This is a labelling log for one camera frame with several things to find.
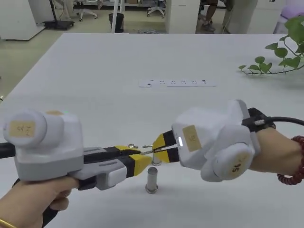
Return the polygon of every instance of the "small metal object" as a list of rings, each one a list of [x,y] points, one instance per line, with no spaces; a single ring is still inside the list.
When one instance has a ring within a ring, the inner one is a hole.
[[[138,146],[135,146],[135,145],[134,145],[134,144],[132,144],[132,143],[131,143],[131,144],[129,144],[129,145],[128,145],[128,147],[129,147],[129,148],[134,148],[134,149],[137,149],[137,148],[138,148]]]
[[[149,194],[154,194],[158,190],[157,186],[157,168],[150,167],[148,169],[148,181],[146,184],[146,191]]]
[[[150,153],[153,153],[154,151],[145,151],[145,152],[141,152],[141,155],[147,155],[147,154],[150,154]]]
[[[153,166],[160,166],[162,163],[161,163],[161,160],[159,160],[156,156],[155,156],[155,153],[153,154],[153,159],[152,159],[152,165]]]

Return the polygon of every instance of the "metal peg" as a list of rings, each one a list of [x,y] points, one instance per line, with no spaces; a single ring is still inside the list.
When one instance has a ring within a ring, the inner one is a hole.
[[[150,167],[148,169],[148,181],[146,184],[146,191],[149,194],[154,194],[158,190],[157,186],[157,168]]]
[[[156,156],[155,156],[155,153],[153,153],[153,159],[152,159],[152,165],[154,166],[159,166],[161,165],[161,160],[159,160]]]

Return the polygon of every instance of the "forearm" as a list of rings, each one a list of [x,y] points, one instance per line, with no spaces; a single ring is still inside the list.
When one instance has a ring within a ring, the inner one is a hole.
[[[273,128],[257,133],[261,153],[253,160],[251,169],[292,176],[301,164],[301,146]]]

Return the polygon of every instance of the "black stand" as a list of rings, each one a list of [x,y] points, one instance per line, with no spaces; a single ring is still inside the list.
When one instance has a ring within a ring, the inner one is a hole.
[[[50,20],[50,21],[45,21],[44,22],[44,26],[46,27],[46,29],[68,30],[72,26],[74,26],[74,22],[73,21],[57,20],[53,1],[49,0],[49,3],[51,4],[54,20]]]

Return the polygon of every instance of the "white cabinet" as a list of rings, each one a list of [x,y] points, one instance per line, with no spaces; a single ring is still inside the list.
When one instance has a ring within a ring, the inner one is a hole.
[[[285,0],[235,0],[223,27],[231,34],[273,34]]]
[[[0,0],[1,39],[30,40],[53,19],[49,0]]]
[[[200,0],[167,0],[167,33],[195,34]]]

